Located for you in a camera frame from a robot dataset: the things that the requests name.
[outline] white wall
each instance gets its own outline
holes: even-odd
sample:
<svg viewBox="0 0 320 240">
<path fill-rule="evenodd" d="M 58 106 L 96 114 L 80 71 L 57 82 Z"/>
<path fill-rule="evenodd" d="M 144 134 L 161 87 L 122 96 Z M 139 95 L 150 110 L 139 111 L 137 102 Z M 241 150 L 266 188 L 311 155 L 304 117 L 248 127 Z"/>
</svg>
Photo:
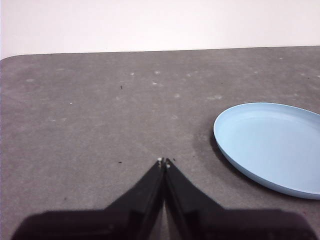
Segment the white wall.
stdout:
<svg viewBox="0 0 320 240">
<path fill-rule="evenodd" d="M 320 45 L 320 0 L 2 0 L 1 58 Z"/>
</svg>

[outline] gray table surface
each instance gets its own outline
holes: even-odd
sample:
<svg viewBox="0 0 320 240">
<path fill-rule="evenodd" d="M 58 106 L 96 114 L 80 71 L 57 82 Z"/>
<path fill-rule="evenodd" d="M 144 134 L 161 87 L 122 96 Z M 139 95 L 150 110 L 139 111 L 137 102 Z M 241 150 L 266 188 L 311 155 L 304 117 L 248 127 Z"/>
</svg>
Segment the gray table surface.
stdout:
<svg viewBox="0 0 320 240">
<path fill-rule="evenodd" d="M 249 102 L 320 113 L 320 47 L 68 53 L 1 61 L 1 239 L 28 215 L 102 209 L 158 157 L 225 208 L 302 214 L 320 236 L 320 201 L 238 172 L 212 138 Z M 162 218 L 160 239 L 169 239 Z"/>
</svg>

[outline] dust spot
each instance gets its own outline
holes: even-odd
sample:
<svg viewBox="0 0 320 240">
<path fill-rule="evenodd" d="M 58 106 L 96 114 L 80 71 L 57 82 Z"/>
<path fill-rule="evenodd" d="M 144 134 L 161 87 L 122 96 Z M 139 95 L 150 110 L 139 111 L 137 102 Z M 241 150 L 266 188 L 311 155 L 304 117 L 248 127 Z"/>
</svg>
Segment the dust spot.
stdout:
<svg viewBox="0 0 320 240">
<path fill-rule="evenodd" d="M 203 135 L 201 134 L 199 137 L 198 137 L 199 141 L 202 141 L 202 142 L 205 142 L 208 140 L 208 137 L 206 135 Z"/>
<path fill-rule="evenodd" d="M 222 99 L 222 96 L 221 95 L 208 96 L 206 99 L 208 100 Z"/>
<path fill-rule="evenodd" d="M 314 85 L 311 85 L 311 87 L 312 87 L 314 90 L 320 90 L 319 87 L 316 87 L 316 86 L 314 86 Z"/>
</svg>

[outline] plastic plate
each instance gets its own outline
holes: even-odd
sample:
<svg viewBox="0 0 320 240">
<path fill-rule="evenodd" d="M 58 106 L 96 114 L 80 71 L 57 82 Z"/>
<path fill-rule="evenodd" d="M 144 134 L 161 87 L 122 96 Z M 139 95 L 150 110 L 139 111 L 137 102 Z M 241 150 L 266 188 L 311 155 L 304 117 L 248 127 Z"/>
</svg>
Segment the plastic plate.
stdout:
<svg viewBox="0 0 320 240">
<path fill-rule="evenodd" d="M 287 195 L 320 200 L 320 114 L 277 103 L 231 107 L 214 122 L 216 142 L 243 174 Z"/>
</svg>

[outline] light blue plate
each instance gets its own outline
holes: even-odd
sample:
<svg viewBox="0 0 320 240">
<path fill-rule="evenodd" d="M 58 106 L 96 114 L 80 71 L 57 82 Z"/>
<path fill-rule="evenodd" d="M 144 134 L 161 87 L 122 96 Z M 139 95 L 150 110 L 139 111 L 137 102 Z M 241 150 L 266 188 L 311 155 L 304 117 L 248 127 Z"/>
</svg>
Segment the light blue plate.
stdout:
<svg viewBox="0 0 320 240">
<path fill-rule="evenodd" d="M 229 162 L 280 193 L 320 200 L 320 114 L 276 103 L 241 104 L 214 122 Z"/>
</svg>

